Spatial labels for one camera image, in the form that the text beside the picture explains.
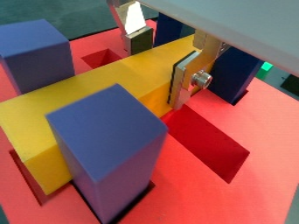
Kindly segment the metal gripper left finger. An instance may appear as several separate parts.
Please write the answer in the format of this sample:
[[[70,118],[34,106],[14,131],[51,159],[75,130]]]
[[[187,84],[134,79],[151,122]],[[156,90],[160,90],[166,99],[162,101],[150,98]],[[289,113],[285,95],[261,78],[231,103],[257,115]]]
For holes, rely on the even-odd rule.
[[[116,25],[122,31],[126,51],[135,55],[154,46],[154,28],[146,24],[144,13],[136,0],[107,0]]]

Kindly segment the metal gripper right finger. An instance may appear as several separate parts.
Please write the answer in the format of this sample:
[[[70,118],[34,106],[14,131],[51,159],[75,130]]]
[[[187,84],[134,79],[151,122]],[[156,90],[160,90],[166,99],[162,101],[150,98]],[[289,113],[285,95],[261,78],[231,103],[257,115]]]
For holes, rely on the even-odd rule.
[[[208,68],[230,45],[202,30],[194,34],[195,50],[172,65],[172,79],[167,103],[179,109],[190,100],[192,90],[206,89],[212,81]]]

